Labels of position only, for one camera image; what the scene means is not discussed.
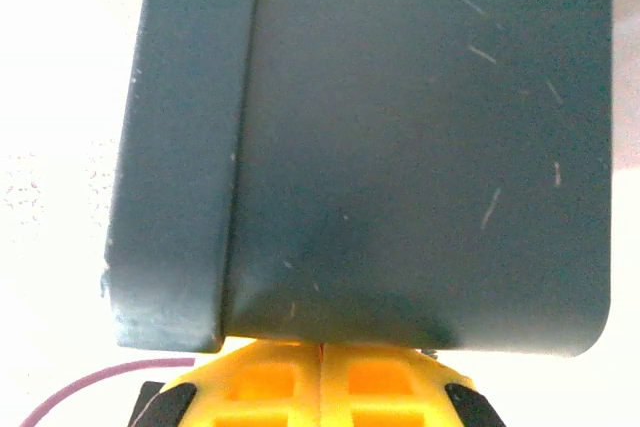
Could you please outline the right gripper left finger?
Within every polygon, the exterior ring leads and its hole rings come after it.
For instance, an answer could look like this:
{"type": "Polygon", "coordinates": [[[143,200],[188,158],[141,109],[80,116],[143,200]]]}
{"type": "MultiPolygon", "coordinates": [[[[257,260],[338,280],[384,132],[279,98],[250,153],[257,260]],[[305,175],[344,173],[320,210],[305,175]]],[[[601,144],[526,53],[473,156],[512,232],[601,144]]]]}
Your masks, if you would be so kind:
{"type": "Polygon", "coordinates": [[[134,426],[319,426],[322,348],[255,341],[162,385],[134,426]]]}

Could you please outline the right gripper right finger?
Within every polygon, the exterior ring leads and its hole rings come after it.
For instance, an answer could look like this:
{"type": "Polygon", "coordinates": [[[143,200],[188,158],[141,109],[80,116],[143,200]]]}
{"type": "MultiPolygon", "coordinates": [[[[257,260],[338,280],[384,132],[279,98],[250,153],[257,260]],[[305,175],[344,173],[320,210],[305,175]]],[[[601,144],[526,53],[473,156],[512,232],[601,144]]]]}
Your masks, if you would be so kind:
{"type": "Polygon", "coordinates": [[[467,376],[414,349],[326,344],[321,426],[503,426],[467,376]]]}

